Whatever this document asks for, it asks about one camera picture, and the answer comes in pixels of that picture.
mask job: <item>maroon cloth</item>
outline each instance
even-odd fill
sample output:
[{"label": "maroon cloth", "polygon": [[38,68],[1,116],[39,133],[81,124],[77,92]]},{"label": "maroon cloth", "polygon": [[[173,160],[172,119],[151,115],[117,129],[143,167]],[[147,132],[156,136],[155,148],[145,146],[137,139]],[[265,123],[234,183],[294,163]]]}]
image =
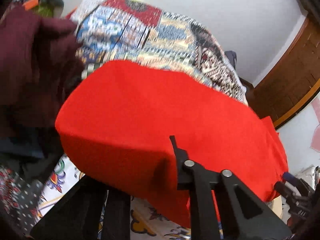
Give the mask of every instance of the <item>maroon cloth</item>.
[{"label": "maroon cloth", "polygon": [[12,126],[52,127],[66,86],[81,74],[76,25],[16,7],[0,23],[0,136]]}]

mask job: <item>red fabric patch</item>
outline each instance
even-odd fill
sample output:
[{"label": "red fabric patch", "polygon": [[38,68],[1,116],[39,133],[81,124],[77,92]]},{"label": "red fabric patch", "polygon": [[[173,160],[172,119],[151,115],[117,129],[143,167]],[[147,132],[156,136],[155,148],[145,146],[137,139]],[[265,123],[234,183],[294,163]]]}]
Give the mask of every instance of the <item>red fabric patch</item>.
[{"label": "red fabric patch", "polygon": [[288,171],[279,137],[244,104],[184,73],[111,61],[62,106],[56,129],[65,152],[87,175],[136,197],[189,227],[187,191],[177,191],[169,140],[206,169],[231,170],[260,199],[276,196]]},{"label": "red fabric patch", "polygon": [[157,26],[162,10],[131,0],[106,0],[101,5],[121,9],[140,19],[147,26]]}]

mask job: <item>wall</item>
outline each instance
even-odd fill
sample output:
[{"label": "wall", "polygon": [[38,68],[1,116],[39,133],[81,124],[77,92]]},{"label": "wall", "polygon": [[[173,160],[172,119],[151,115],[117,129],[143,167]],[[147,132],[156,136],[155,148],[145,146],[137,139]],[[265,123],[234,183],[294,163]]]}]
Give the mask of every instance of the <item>wall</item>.
[{"label": "wall", "polygon": [[287,154],[289,171],[292,174],[297,174],[311,165],[320,165],[320,153],[311,148],[316,127],[319,125],[319,110],[317,117],[312,105],[315,104],[307,105],[292,120],[278,129]]},{"label": "wall", "polygon": [[[237,52],[237,72],[251,83],[270,68],[270,63],[288,39],[291,43],[295,35],[290,34],[302,15],[296,0],[141,1],[185,14],[206,25],[224,50]],[[64,2],[66,15],[81,0]]]}]

